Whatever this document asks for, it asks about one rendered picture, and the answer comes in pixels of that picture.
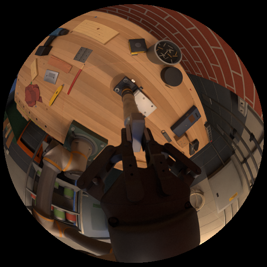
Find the yellow tape measure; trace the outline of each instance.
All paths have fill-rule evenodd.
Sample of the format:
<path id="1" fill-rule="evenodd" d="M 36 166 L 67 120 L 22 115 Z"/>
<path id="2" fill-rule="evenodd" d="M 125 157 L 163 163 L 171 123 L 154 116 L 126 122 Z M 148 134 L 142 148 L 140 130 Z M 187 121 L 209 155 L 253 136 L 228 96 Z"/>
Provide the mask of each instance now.
<path id="1" fill-rule="evenodd" d="M 56 99 L 57 96 L 59 95 L 59 93 L 60 93 L 60 91 L 62 90 L 63 86 L 64 86 L 64 85 L 61 85 L 61 86 L 59 86 L 59 87 L 57 88 L 56 92 L 54 93 L 54 95 L 53 95 L 52 98 L 50 99 L 49 106 L 51 106 L 51 105 L 54 103 L 55 99 Z"/>

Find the hammer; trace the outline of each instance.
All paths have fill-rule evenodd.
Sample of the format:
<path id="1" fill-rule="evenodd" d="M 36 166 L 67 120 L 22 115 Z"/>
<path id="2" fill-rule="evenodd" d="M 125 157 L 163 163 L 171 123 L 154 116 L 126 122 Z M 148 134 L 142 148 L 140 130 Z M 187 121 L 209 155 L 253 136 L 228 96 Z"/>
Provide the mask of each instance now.
<path id="1" fill-rule="evenodd" d="M 61 35 L 66 35 L 69 32 L 69 30 L 64 28 L 58 28 L 55 31 L 53 31 L 51 34 L 49 34 L 48 40 L 45 42 L 43 46 L 39 46 L 35 55 L 36 56 L 47 56 L 49 52 L 52 49 L 52 46 L 49 46 L 51 42 L 57 37 Z"/>

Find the wooden table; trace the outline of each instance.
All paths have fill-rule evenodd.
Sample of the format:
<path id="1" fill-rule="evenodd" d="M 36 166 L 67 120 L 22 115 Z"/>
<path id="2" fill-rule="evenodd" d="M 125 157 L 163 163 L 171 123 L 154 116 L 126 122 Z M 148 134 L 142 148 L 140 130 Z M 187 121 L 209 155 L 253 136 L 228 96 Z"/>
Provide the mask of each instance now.
<path id="1" fill-rule="evenodd" d="M 106 25 L 119 34 L 106 44 L 88 37 L 73 29 L 84 20 Z M 23 64 L 17 79 L 15 102 L 17 109 L 26 118 L 31 119 L 46 133 L 64 143 L 67 131 L 73 120 L 108 139 L 108 144 L 118 146 L 121 143 L 121 129 L 124 128 L 123 104 L 121 97 L 113 91 L 119 81 L 127 76 L 135 84 L 143 87 L 143 93 L 156 105 L 157 109 L 145 118 L 146 127 L 154 139 L 164 145 L 167 143 L 161 131 L 165 130 L 172 139 L 171 144 L 190 158 L 189 146 L 181 148 L 175 141 L 170 127 L 177 122 L 193 105 L 201 118 L 186 132 L 190 142 L 199 140 L 199 150 L 208 138 L 204 124 L 207 121 L 197 92 L 180 64 L 175 65 L 182 74 L 183 82 L 177 87 L 167 87 L 161 80 L 160 72 L 167 65 L 151 63 L 146 53 L 132 56 L 128 40 L 144 38 L 147 48 L 158 40 L 139 26 L 115 15 L 91 11 L 60 26 L 69 30 L 67 35 L 56 37 L 51 43 L 52 50 L 47 56 L 35 56 L 39 46 L 44 45 L 46 37 Z M 78 79 L 67 95 L 74 77 L 83 63 L 74 60 L 81 47 L 93 50 L 85 62 Z M 48 64 L 51 55 L 72 65 L 69 73 Z M 38 76 L 32 81 L 31 64 L 37 58 Z M 56 84 L 45 82 L 46 70 L 59 72 Z M 32 82 L 38 84 L 42 103 L 29 107 L 25 102 L 25 88 Z M 52 106 L 49 101 L 56 89 L 64 87 Z M 145 152 L 134 153 L 137 165 L 146 168 Z M 122 170 L 122 162 L 115 168 Z"/>

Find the brick wall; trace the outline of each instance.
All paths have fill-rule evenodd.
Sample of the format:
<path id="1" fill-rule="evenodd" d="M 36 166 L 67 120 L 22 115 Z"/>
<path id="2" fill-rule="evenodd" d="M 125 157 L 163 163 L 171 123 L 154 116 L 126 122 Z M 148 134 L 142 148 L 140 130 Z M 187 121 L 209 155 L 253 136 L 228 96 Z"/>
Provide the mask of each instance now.
<path id="1" fill-rule="evenodd" d="M 158 40 L 179 46 L 186 73 L 211 80 L 245 100 L 262 118 L 260 99 L 244 64 L 233 49 L 202 23 L 177 11 L 150 5 L 116 5 L 96 9 L 129 20 Z"/>

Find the green mounting plate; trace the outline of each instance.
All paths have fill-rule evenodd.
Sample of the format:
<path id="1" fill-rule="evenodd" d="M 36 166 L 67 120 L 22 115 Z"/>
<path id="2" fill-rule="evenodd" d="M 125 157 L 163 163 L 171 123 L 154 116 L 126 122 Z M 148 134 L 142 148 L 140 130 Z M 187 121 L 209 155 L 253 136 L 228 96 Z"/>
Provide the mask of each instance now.
<path id="1" fill-rule="evenodd" d="M 93 161 L 93 159 L 107 146 L 108 140 L 97 133 L 89 130 L 88 128 L 84 127 L 80 123 L 76 122 L 75 120 L 71 123 L 70 128 L 68 130 L 67 136 L 64 142 L 64 148 L 71 151 L 71 142 L 73 140 L 72 130 L 74 129 L 74 134 L 78 136 L 86 137 L 93 148 L 91 156 L 88 158 L 89 161 Z"/>

